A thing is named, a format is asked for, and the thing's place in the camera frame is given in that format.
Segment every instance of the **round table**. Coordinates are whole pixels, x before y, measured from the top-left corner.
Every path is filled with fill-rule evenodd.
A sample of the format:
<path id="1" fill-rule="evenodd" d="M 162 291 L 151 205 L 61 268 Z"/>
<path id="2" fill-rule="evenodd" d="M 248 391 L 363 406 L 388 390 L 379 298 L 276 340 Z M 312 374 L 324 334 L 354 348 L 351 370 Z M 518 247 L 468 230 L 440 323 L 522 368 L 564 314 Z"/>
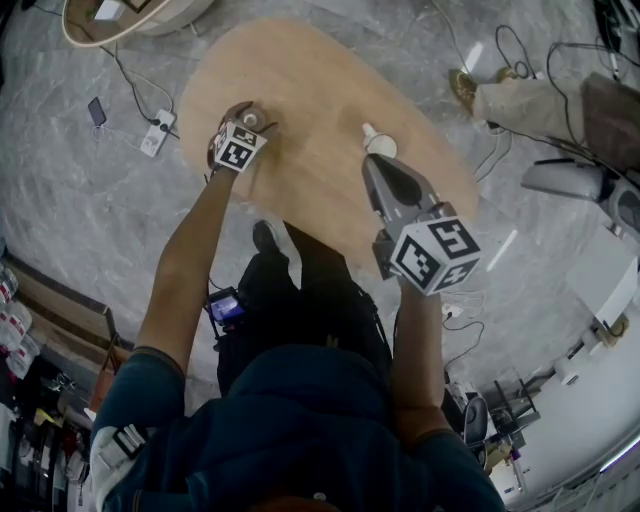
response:
<path id="1" fill-rule="evenodd" d="M 207 148 L 222 115 L 253 100 L 279 123 L 234 191 L 379 272 L 371 244 L 380 221 L 362 178 L 362 125 L 398 143 L 398 158 L 423 174 L 443 200 L 472 220 L 473 173 L 446 139 L 391 84 L 338 42 L 306 23 L 259 19 L 218 39 L 182 96 L 183 153 L 208 173 Z"/>
<path id="2" fill-rule="evenodd" d="M 67 40 L 81 48 L 95 48 L 133 32 L 167 34 L 195 21 L 214 0 L 126 0 L 116 21 L 95 21 L 94 0 L 66 0 L 62 29 Z"/>

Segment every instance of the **brown shoe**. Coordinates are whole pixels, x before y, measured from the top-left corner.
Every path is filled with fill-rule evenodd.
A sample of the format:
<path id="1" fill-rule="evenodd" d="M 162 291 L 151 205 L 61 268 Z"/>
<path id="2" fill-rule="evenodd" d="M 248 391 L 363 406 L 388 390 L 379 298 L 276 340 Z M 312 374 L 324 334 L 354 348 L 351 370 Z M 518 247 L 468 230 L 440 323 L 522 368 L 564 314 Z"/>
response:
<path id="1" fill-rule="evenodd" d="M 496 73 L 496 83 L 501 84 L 507 79 L 518 80 L 520 77 L 511 68 L 500 68 Z"/>
<path id="2" fill-rule="evenodd" d="M 451 84 L 453 94 L 455 94 L 456 98 L 460 100 L 460 103 L 464 105 L 469 113 L 473 115 L 473 101 L 476 99 L 478 84 L 464 71 L 460 71 L 459 69 L 449 71 L 449 83 Z"/>

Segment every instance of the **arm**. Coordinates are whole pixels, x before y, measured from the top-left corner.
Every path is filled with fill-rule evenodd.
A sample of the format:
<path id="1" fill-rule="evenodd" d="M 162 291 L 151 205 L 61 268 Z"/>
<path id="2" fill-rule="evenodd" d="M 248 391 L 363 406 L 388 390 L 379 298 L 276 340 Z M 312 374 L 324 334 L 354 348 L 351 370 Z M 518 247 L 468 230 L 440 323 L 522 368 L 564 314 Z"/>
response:
<path id="1" fill-rule="evenodd" d="M 400 280 L 402 299 L 391 368 L 396 430 L 406 446 L 429 432 L 450 430 L 440 407 L 444 400 L 442 306 Z"/>
<path id="2" fill-rule="evenodd" d="M 185 374 L 236 176 L 230 169 L 216 172 L 169 239 L 136 342 L 165 353 Z"/>

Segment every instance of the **electrical outlet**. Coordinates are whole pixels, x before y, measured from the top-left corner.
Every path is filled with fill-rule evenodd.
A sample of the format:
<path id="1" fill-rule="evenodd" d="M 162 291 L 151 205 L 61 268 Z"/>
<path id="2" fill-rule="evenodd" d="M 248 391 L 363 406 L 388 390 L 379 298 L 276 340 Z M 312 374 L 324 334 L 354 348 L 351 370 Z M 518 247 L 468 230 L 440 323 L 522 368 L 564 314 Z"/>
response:
<path id="1" fill-rule="evenodd" d="M 451 314 L 453 318 L 458 318 L 462 314 L 462 311 L 462 308 L 458 306 L 452 306 L 446 302 L 442 304 L 442 314 L 444 316 L 449 316 L 449 314 Z"/>

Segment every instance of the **white device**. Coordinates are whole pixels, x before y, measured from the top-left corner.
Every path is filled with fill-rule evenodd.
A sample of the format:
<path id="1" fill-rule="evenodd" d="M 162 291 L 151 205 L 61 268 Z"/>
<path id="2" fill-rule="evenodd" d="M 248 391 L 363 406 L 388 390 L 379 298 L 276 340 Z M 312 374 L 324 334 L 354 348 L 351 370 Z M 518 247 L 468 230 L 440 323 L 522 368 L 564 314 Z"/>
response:
<path id="1" fill-rule="evenodd" d="M 638 289 L 638 258 L 600 226 L 565 279 L 593 316 L 610 329 Z"/>
<path id="2" fill-rule="evenodd" d="M 228 120 L 222 124 L 215 136 L 214 161 L 234 171 L 246 171 L 267 139 Z"/>
<path id="3" fill-rule="evenodd" d="M 103 0 L 93 19 L 96 21 L 115 21 L 120 19 L 124 10 L 124 4 L 118 0 Z"/>
<path id="4" fill-rule="evenodd" d="M 482 258 L 470 228 L 459 216 L 407 224 L 391 265 L 425 295 L 464 282 Z"/>
<path id="5" fill-rule="evenodd" d="M 162 143 L 167 138 L 168 132 L 173 127 L 173 123 L 176 122 L 176 116 L 171 112 L 160 109 L 158 110 L 156 119 L 160 121 L 160 123 L 157 126 L 151 125 L 149 127 L 149 131 L 140 146 L 140 151 L 145 155 L 149 155 L 151 158 L 156 156 L 158 151 L 160 151 Z"/>

